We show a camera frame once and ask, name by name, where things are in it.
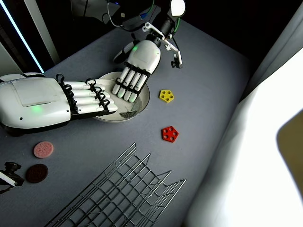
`table surface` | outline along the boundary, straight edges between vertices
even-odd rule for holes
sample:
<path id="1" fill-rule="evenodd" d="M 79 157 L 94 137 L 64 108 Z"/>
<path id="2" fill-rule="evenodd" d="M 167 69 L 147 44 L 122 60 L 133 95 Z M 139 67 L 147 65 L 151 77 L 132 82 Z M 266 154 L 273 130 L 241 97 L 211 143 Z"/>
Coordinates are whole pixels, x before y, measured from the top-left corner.
<path id="1" fill-rule="evenodd" d="M 145 35 L 138 32 L 137 36 L 142 40 Z M 187 179 L 154 226 L 181 224 L 246 86 L 250 63 L 184 21 L 175 37 L 184 68 L 173 69 L 172 53 L 161 48 L 160 64 L 147 82 L 150 102 L 134 119 L 124 123 L 76 120 L 62 128 L 18 138 L 0 130 L 1 169 L 6 161 L 21 164 L 17 174 L 22 177 L 38 163 L 49 169 L 44 181 L 25 181 L 22 187 L 0 195 L 0 226 L 45 225 L 134 141 L 139 158 L 151 153 L 151 170 L 159 174 L 172 170 L 167 183 Z M 121 70 L 123 64 L 115 65 L 112 59 L 131 40 L 129 33 L 115 29 L 45 74 L 55 77 L 62 73 L 66 80 L 85 81 Z M 161 89 L 172 90 L 175 99 L 169 104 L 161 101 Z M 174 143 L 161 139 L 161 129 L 170 125 L 179 132 Z M 54 152 L 49 158 L 38 159 L 33 147 L 44 140 L 53 143 Z"/>

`green light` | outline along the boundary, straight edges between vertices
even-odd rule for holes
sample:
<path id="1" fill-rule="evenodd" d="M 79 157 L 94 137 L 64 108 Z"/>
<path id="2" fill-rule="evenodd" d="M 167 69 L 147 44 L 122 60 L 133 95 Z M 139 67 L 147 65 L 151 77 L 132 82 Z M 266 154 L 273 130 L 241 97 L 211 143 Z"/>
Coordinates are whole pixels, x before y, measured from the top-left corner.
<path id="1" fill-rule="evenodd" d="M 34 106 L 32 106 L 32 111 L 34 113 L 40 113 L 40 112 L 42 112 L 42 108 L 38 105 L 34 105 Z"/>

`plate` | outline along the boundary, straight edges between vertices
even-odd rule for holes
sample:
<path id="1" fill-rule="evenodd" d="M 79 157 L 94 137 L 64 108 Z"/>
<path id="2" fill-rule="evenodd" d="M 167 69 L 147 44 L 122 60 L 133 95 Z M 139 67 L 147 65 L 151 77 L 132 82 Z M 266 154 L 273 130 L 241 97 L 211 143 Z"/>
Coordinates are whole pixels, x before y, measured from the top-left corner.
<path id="1" fill-rule="evenodd" d="M 112 93 L 113 87 L 116 84 L 115 80 L 120 75 L 121 72 L 111 72 L 96 80 L 97 84 L 105 86 L 105 91 L 110 94 L 110 98 L 114 100 L 115 105 L 118 106 L 118 110 L 113 114 L 95 117 L 95 119 L 103 122 L 126 122 L 146 108 L 150 100 L 150 91 L 146 84 L 134 103 L 118 98 Z"/>

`round pink object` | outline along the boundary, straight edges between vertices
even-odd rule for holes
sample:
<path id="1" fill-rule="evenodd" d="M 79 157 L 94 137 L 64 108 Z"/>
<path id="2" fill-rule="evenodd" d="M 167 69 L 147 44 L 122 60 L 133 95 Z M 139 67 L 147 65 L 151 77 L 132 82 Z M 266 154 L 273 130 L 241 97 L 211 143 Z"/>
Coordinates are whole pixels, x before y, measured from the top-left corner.
<path id="1" fill-rule="evenodd" d="M 38 158 L 50 157 L 53 153 L 53 145 L 50 142 L 43 141 L 38 143 L 34 148 L 34 155 Z"/>

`dish rack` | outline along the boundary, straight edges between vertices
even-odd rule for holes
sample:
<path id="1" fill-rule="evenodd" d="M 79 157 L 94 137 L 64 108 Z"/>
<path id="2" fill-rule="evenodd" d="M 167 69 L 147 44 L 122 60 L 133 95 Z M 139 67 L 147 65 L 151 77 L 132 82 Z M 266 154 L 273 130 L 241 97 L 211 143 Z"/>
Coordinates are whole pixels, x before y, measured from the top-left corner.
<path id="1" fill-rule="evenodd" d="M 186 179 L 165 184 L 171 171 L 156 175 L 140 160 L 136 143 L 61 210 L 46 226 L 151 227 Z"/>

